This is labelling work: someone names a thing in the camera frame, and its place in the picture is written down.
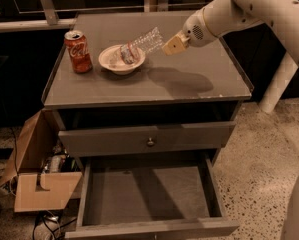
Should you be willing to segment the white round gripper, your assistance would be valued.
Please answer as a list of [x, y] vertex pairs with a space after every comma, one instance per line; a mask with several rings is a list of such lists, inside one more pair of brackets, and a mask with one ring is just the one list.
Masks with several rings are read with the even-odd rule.
[[166, 55], [182, 53], [189, 45], [203, 47], [217, 39], [207, 27], [204, 9], [197, 10], [192, 14], [184, 23], [182, 31], [179, 31], [163, 45], [162, 50]]

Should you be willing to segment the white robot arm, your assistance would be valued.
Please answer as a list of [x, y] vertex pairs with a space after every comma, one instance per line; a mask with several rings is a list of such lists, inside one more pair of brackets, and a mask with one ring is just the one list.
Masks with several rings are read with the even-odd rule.
[[[266, 24], [286, 49], [289, 70], [299, 69], [299, 0], [213, 0], [193, 13], [164, 47], [167, 55], [202, 47], [223, 35]], [[299, 173], [289, 182], [290, 195], [276, 236], [249, 233], [228, 240], [299, 240]]]

